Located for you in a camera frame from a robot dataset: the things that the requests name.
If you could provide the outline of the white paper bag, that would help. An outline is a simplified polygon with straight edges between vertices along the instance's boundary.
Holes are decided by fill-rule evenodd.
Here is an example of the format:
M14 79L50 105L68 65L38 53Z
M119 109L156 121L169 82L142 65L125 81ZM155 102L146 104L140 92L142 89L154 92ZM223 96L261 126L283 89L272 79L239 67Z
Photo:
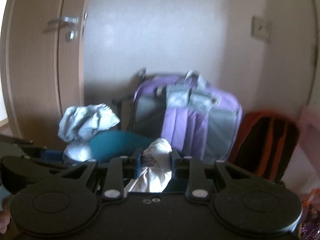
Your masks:
M137 179L131 179L124 193L160 193L172 178L170 166L171 145L167 140L158 138L142 153L142 171Z

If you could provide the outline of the white purple wrapper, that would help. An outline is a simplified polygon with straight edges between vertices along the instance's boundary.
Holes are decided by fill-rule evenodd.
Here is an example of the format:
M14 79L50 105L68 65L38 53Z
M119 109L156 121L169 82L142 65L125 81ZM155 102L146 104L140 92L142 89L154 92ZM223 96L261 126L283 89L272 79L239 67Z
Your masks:
M60 123L58 137L67 146L62 159L73 164L93 159L89 142L101 132L120 123L120 119L106 104L71 106L66 109Z

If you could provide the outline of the teal plastic trash bin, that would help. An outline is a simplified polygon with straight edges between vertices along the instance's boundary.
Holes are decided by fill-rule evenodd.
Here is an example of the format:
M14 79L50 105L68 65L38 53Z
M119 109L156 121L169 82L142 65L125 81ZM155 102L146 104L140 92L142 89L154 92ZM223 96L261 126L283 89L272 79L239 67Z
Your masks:
M89 142L91 158L99 163L108 163L112 158L131 156L136 149L147 149L156 139L133 132L102 131Z

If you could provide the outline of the purple grey backpack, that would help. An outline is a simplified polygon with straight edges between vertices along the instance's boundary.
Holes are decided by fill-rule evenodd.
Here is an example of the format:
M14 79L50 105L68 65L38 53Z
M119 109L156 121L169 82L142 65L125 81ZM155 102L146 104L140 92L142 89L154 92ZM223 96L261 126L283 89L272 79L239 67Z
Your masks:
M133 94L128 129L212 164L228 159L241 120L238 99L191 70L146 77Z

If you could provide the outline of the red black backpack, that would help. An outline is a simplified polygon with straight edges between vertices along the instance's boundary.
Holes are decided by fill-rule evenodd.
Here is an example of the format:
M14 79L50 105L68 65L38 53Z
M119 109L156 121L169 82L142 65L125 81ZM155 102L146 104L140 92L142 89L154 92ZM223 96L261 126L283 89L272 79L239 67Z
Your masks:
M280 182L298 144L297 123L276 112L248 112L228 161L257 176Z

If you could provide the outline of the beige wooden door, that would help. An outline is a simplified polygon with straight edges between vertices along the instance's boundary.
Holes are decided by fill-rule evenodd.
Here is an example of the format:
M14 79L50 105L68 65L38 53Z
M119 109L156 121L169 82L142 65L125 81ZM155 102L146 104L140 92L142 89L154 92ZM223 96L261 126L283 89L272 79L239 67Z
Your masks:
M84 31L89 0L7 0L1 32L1 81L15 137L63 150L59 122L84 104ZM78 17L74 27L47 22Z

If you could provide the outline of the beige wall socket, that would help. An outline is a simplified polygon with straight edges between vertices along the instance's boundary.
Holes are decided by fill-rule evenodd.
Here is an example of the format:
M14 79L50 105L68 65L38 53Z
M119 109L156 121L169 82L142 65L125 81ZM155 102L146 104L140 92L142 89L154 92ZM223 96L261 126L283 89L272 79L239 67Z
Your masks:
M251 22L251 36L266 43L271 43L272 22L254 15Z

